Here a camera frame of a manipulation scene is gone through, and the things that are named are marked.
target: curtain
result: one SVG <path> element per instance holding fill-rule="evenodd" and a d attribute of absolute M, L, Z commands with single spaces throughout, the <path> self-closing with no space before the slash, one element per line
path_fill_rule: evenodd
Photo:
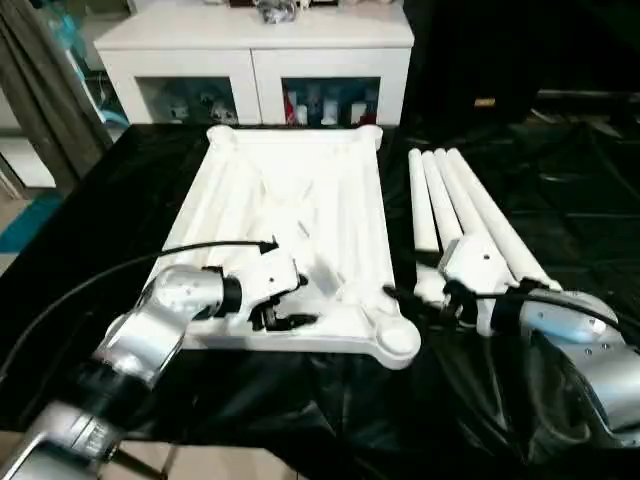
<path fill-rule="evenodd" d="M 0 0 L 0 87 L 57 189 L 68 194 L 112 142 L 29 0 Z"/>

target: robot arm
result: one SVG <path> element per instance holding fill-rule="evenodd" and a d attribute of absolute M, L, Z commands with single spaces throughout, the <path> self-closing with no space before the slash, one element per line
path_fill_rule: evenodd
<path fill-rule="evenodd" d="M 227 315 L 248 321 L 255 307 L 296 290 L 301 281 L 293 259 L 280 249 L 228 276 L 220 268 L 168 267 L 111 325 L 67 396 L 37 417 L 0 480 L 97 478 L 180 350 L 191 321 Z"/>
<path fill-rule="evenodd" d="M 520 325 L 542 332 L 589 389 L 597 405 L 592 429 L 598 444 L 606 448 L 640 445 L 640 355 L 611 325 L 571 308 L 582 307 L 617 322 L 608 305 L 584 292 L 556 292 L 525 281 L 511 285 L 506 262 L 481 235 L 465 235 L 452 242 L 438 271 L 446 282 L 445 322 L 473 324 L 486 337 L 519 331 Z M 505 296 L 476 298 L 482 293 Z M 535 300 L 518 304 L 509 301 L 509 293 L 526 293 L 565 306 Z"/>

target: table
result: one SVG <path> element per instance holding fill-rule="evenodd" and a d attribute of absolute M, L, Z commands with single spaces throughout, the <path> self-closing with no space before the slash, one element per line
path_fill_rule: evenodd
<path fill-rule="evenodd" d="M 205 131 L 139 125 L 125 132 L 0 277 L 0 358 L 68 288 L 162 247 L 207 148 Z M 587 126 L 520 126 L 456 144 L 552 277 L 640 313 L 640 180 L 631 175 L 637 140 L 614 140 Z M 412 146 L 429 147 L 411 132 L 392 129 L 379 152 L 394 273 L 407 288 L 415 282 L 412 259 L 404 255 L 413 248 L 406 168 Z M 96 285 L 33 334 L 0 391 L 0 428 L 25 427 L 61 388 L 68 368 L 131 307 L 151 267 Z M 455 478 L 469 465 L 501 478 L 522 473 L 523 459 L 511 448 L 474 448 L 458 428 L 447 378 L 429 343 L 423 345 L 402 371 L 360 355 L 182 352 L 136 435 L 264 447 L 310 478 L 409 478 L 417 472 Z M 614 475 L 635 456 L 611 458 L 578 451 L 552 467 L 571 477 Z"/>

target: white tray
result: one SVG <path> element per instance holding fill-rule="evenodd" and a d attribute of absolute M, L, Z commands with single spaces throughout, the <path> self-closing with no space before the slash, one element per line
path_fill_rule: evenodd
<path fill-rule="evenodd" d="M 211 146 L 165 248 L 275 237 L 311 280 L 276 308 L 319 318 L 288 332 L 193 322 L 184 348 L 368 353 L 388 368 L 407 366 L 420 349 L 419 333 L 382 293 L 394 282 L 376 160 L 382 130 L 217 126 L 207 136 Z M 158 260 L 149 279 L 172 263 L 232 272 L 257 255 L 243 247 L 184 252 Z M 339 289 L 319 288 L 318 278 Z"/>

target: black cable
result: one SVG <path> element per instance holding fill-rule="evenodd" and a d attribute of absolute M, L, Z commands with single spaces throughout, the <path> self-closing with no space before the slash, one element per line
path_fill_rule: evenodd
<path fill-rule="evenodd" d="M 114 273 L 119 272 L 120 270 L 125 270 L 129 267 L 138 265 L 140 263 L 144 263 L 148 260 L 155 260 L 160 257 L 166 257 L 168 255 L 175 255 L 176 253 L 185 252 L 188 250 L 198 250 L 201 248 L 212 248 L 212 247 L 226 247 L 226 246 L 256 246 L 256 247 L 265 247 L 269 249 L 273 247 L 273 242 L 263 242 L 263 241 L 250 241 L 250 240 L 224 240 L 219 242 L 201 242 L 201 243 L 193 243 L 190 245 L 182 245 L 180 247 L 168 248 L 166 250 L 160 250 L 157 252 L 147 253 L 145 255 L 140 255 L 139 257 L 134 257 L 124 262 L 118 263 L 113 267 L 110 267 L 106 270 L 96 273 L 92 275 L 87 280 L 82 283 L 79 283 L 71 290 L 68 290 L 64 295 L 58 297 L 52 303 L 49 304 L 47 308 L 45 308 L 40 314 L 35 317 L 27 328 L 25 328 L 18 339 L 16 340 L 13 348 L 9 351 L 9 354 L 5 358 L 2 366 L 0 367 L 0 385 L 6 379 L 9 369 L 13 364 L 16 356 L 22 349 L 24 343 L 27 341 L 31 333 L 43 322 L 43 320 L 56 308 L 58 308 L 63 302 L 65 302 L 68 298 L 74 296 L 75 294 L 81 292 L 85 288 L 94 284 L 95 282 L 102 280 L 105 277 L 113 275 Z"/>
<path fill-rule="evenodd" d="M 474 293 L 473 295 L 478 300 L 497 300 L 500 298 L 508 298 L 518 302 L 531 301 L 531 302 L 538 302 L 538 303 L 546 303 L 548 305 L 555 305 L 558 307 L 563 307 L 569 310 L 573 310 L 574 312 L 584 313 L 585 315 L 589 315 L 593 318 L 600 320 L 602 323 L 607 324 L 608 326 L 610 326 L 611 328 L 615 329 L 618 332 L 626 333 L 623 331 L 625 330 L 624 327 L 620 323 L 616 322 L 614 319 L 607 317 L 602 313 L 596 312 L 595 310 L 592 310 L 590 308 L 572 303 L 571 301 L 568 301 L 568 300 L 562 300 L 562 299 L 553 298 L 553 297 L 545 297 L 542 295 L 532 295 L 530 293 L 516 293 L 516 292 Z M 638 320 L 636 320 L 632 316 L 626 315 L 620 312 L 616 312 L 616 316 L 621 321 L 624 321 L 635 328 L 640 328 L 640 322 L 638 322 Z"/>

